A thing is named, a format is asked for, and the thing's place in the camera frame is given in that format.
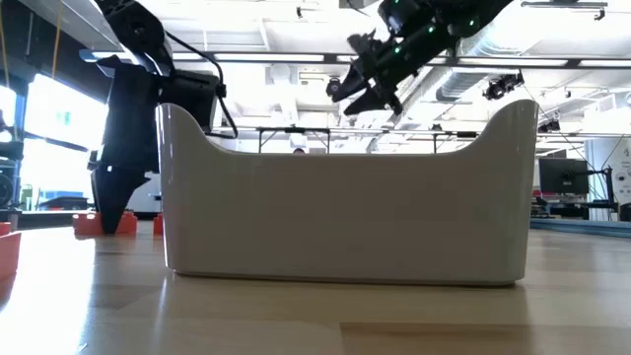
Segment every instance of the computer monitor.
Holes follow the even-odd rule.
[[[543,193],[590,193],[588,162],[575,159],[539,159],[539,184]]]

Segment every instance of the white wall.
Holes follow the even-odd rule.
[[[588,162],[594,169],[600,170],[609,166],[613,169],[613,192],[617,202],[631,203],[631,139],[594,139],[586,142],[585,147]],[[591,177],[591,183],[597,194],[606,196],[604,178],[601,183],[597,177]]]

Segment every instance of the ceiling light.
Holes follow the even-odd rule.
[[[567,59],[530,59],[524,58],[460,58],[457,62],[463,65],[498,65],[498,66],[515,66],[515,67],[537,67],[537,66],[554,66],[562,67],[568,63]]]
[[[271,54],[271,53],[221,53],[215,54],[220,61],[245,61],[245,62],[323,62],[321,54]]]
[[[606,60],[606,59],[587,59],[581,61],[579,66],[592,66],[592,67],[629,67],[631,68],[631,59],[614,59],[614,60]]]

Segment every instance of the orange block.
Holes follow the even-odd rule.
[[[21,238],[22,233],[11,233],[11,223],[0,223],[0,280],[16,273]]]
[[[81,213],[72,216],[72,227],[75,236],[100,236],[103,232],[101,226],[101,213]],[[132,212],[123,213],[116,229],[117,235],[135,236],[138,230],[138,218]]]
[[[164,234],[162,221],[162,213],[158,214],[158,217],[154,218],[154,238],[161,238]]]

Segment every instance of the wooden table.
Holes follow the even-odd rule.
[[[532,232],[488,289],[179,277],[150,228],[24,233],[0,354],[631,354],[631,240]]]

